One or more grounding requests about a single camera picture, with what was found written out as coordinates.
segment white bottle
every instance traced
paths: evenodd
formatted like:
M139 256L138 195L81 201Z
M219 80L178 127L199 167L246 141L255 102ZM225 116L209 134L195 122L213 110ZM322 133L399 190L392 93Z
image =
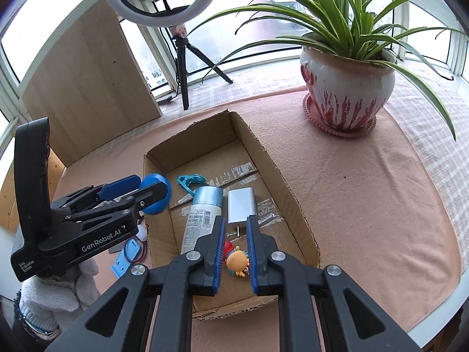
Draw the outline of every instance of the white bottle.
M182 238L181 254L194 250L197 239L212 234L216 216L221 216L222 188L201 186L195 191Z

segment ceramic flower pot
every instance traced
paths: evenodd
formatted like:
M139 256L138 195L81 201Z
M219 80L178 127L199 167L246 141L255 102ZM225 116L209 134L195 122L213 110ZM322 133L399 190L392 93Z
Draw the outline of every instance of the ceramic flower pot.
M387 50L381 58L395 62ZM394 70L303 48L301 74L321 119L339 131L367 125L394 89Z

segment toy figure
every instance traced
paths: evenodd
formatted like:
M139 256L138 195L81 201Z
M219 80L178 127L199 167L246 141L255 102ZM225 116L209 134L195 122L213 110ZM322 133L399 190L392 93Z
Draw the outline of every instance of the toy figure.
M233 247L229 241L225 241L224 259L228 271L231 274L245 277L249 274L249 255L247 251L239 249L239 246Z

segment pink saucer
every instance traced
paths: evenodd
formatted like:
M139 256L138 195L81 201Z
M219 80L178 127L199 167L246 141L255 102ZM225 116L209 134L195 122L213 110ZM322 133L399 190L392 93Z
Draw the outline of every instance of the pink saucer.
M376 116L371 119L368 123L366 123L363 127L355 130L355 131L339 131L335 128L332 128L325 124L323 120L321 119L320 113L317 112L316 106L313 104L313 100L311 99L311 96L306 94L303 99L303 110L306 116L308 117L309 120L311 120L316 126L318 126L320 129L322 129L325 132L329 132L330 134L336 135L336 136L341 136L341 137L361 137L369 134L374 130L376 127Z

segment wooden board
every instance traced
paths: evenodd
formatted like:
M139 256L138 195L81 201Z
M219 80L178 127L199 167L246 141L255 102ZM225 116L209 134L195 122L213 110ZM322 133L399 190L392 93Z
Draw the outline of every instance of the wooden board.
M5 180L0 190L0 226L8 230L10 233L15 233L19 224L18 209L16 207L15 195L15 179L13 173L13 163L11 162L10 168L6 173ZM49 156L49 164L47 168L47 178L49 182L49 200L52 201L55 190L59 184L60 177L62 177L65 169L64 164L60 161L57 155L51 150Z
M105 0L56 40L26 83L24 105L32 119L49 117L51 147L67 167L161 116Z

